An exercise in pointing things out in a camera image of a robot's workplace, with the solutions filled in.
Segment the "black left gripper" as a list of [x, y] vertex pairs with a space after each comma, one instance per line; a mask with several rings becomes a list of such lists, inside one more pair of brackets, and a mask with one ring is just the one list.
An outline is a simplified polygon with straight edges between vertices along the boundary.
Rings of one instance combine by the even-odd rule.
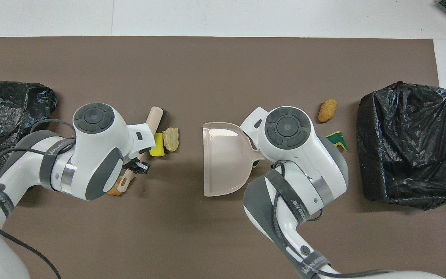
[[135, 174], [146, 174], [151, 167], [151, 164], [141, 161], [138, 158], [131, 159], [128, 163], [122, 166], [122, 169], [130, 170]]

